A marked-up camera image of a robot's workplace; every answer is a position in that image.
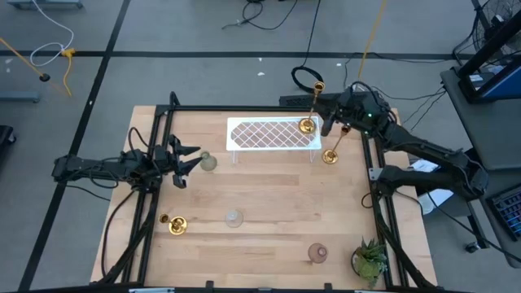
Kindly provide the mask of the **green succulent plant in pot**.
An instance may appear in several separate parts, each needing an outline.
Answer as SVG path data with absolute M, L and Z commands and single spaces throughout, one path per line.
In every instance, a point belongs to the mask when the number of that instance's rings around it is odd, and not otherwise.
M 361 245 L 351 256 L 351 265 L 354 273 L 367 282 L 373 289 L 380 276 L 387 271 L 387 257 L 385 245 L 372 238 L 368 243 L 361 240 Z

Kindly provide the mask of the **white paper sheet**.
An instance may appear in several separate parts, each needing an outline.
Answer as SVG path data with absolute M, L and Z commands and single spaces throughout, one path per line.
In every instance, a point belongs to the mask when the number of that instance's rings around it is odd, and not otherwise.
M 432 162 L 430 162 L 428 160 L 420 159 L 420 160 L 416 160 L 415 162 L 413 162 L 410 165 L 410 167 L 414 171 L 430 173 L 430 172 L 435 171 L 437 168 L 439 168 L 439 165 L 435 164 L 435 163 L 432 163 Z

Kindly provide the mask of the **medium gold candlestick holder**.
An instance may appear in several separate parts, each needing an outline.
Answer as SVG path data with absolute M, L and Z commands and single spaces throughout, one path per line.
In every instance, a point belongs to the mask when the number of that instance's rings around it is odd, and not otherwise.
M 340 142 L 342 139 L 351 131 L 351 127 L 349 125 L 345 125 L 341 127 L 340 135 L 338 140 L 336 141 L 335 145 L 331 149 L 326 149 L 322 153 L 322 161 L 326 164 L 335 164 L 339 156 L 336 152 L 336 149 L 338 148 Z

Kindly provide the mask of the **black power strip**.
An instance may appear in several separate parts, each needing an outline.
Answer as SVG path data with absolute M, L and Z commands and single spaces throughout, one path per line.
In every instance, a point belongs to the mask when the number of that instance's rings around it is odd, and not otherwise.
M 314 98 L 310 95 L 281 96 L 278 100 L 281 107 L 307 107 L 313 105 Z

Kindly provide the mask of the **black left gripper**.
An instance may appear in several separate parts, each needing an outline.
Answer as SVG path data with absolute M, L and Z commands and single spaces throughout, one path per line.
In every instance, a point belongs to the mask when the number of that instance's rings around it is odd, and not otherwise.
M 170 134 L 167 146 L 155 147 L 154 161 L 161 174 L 173 173 L 173 184 L 180 189 L 184 189 L 186 188 L 186 180 L 183 177 L 188 176 L 203 158 L 197 157 L 183 162 L 180 157 L 193 154 L 199 150 L 199 146 L 183 146 L 179 138 Z

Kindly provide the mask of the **grey side cart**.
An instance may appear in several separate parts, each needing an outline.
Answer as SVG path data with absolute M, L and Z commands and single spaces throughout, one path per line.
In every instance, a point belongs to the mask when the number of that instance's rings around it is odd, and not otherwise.
M 451 68 L 440 77 L 482 165 L 488 170 L 521 169 L 521 99 L 469 103 L 457 70 Z M 500 71 L 485 68 L 471 78 L 480 86 Z

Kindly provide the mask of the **black aluminium table frame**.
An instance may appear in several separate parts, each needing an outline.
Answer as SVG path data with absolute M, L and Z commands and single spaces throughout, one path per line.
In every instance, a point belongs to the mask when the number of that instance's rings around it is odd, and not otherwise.
M 350 265 L 352 252 L 376 235 L 368 195 L 361 135 L 351 132 L 338 146 L 339 161 L 328 165 L 308 151 L 226 150 L 230 117 L 285 116 L 278 107 L 179 107 L 171 130 L 182 143 L 217 158 L 211 172 L 194 169 L 187 188 L 166 177 L 158 214 L 182 216 L 188 228 L 172 235 L 155 223 L 151 241 L 141 244 L 130 267 L 131 280 L 148 286 L 218 288 L 362 289 L 367 284 Z M 243 213 L 230 228 L 228 211 Z M 328 257 L 314 264 L 309 246 L 321 243 Z

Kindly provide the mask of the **tall gold candlestick holder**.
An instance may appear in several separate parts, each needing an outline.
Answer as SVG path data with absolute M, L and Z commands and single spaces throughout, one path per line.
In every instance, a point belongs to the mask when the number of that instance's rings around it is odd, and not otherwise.
M 316 129 L 316 124 L 312 119 L 313 110 L 317 102 L 318 96 L 325 89 L 325 84 L 322 81 L 316 81 L 313 86 L 313 102 L 307 117 L 299 122 L 299 131 L 304 134 L 313 133 Z

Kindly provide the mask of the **white lattice shelf rack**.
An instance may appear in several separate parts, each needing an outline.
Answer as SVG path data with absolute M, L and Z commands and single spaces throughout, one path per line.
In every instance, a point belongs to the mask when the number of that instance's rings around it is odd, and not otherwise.
M 252 151 L 308 151 L 313 161 L 322 149 L 320 133 L 302 133 L 302 117 L 230 117 L 227 120 L 226 150 L 236 161 L 238 152 Z

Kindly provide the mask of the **short gold candlestick holder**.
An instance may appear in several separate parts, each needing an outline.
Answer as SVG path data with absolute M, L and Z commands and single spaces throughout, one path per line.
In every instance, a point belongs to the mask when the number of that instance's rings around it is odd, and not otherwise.
M 182 235 L 188 228 L 187 221 L 182 216 L 170 217 L 168 214 L 160 214 L 159 222 L 168 226 L 169 233 L 172 235 Z

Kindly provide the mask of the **black floor fan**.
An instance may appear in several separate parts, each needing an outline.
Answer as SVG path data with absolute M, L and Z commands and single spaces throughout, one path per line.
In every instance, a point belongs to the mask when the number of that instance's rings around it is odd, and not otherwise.
M 480 50 L 520 10 L 521 0 L 471 0 L 475 20 L 471 31 L 475 51 Z

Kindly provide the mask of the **green glass candle holder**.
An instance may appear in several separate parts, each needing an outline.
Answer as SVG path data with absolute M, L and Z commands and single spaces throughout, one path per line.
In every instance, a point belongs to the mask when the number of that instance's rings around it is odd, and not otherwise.
M 200 167 L 206 172 L 211 172 L 217 167 L 217 159 L 211 155 L 209 151 L 202 151 L 200 153 Z

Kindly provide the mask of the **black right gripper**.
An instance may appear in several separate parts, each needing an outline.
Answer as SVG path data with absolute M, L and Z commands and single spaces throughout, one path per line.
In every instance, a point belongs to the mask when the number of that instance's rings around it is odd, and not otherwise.
M 327 137 L 335 121 L 363 133 L 383 132 L 391 123 L 389 104 L 376 91 L 345 90 L 339 94 L 317 97 L 313 111 L 321 116 L 321 136 Z

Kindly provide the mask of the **black keyboard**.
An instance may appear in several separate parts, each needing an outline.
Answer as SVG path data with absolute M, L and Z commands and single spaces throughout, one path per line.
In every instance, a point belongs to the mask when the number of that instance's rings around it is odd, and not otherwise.
M 517 242 L 521 239 L 521 184 L 486 199 L 500 226 Z

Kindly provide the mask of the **pink glass candle holder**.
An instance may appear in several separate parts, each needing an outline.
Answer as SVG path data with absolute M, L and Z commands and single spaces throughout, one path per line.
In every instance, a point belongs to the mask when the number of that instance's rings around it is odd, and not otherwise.
M 313 243 L 308 249 L 309 259 L 314 264 L 321 264 L 326 261 L 328 257 L 328 249 L 321 243 Z

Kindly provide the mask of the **black and blue monitor box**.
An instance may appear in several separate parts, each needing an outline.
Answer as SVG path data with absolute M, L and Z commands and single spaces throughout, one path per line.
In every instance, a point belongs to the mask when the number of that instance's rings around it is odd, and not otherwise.
M 503 66 L 500 72 L 493 73 L 480 86 L 476 86 L 471 78 L 519 32 L 521 32 L 521 10 L 503 23 L 484 46 L 457 70 L 457 76 L 460 79 L 458 84 L 469 103 L 521 99 L 521 49 L 500 58 L 500 61 L 507 59 L 510 61 Z

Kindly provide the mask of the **grey furniture foot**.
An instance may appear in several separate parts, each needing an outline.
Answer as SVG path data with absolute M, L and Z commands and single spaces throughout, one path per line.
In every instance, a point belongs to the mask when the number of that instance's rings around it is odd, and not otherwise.
M 0 102 L 31 102 L 39 103 L 38 92 L 32 91 L 0 91 Z
M 35 10 L 38 7 L 43 8 L 66 8 L 75 7 L 82 9 L 84 7 L 81 0 L 6 0 L 7 4 L 19 10 Z

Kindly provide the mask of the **clear glass candle holder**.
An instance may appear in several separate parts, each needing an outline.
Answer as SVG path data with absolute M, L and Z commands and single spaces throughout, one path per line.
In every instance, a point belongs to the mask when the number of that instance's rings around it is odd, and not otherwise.
M 238 228 L 243 224 L 243 213 L 238 210 L 230 210 L 225 215 L 225 223 L 230 228 Z

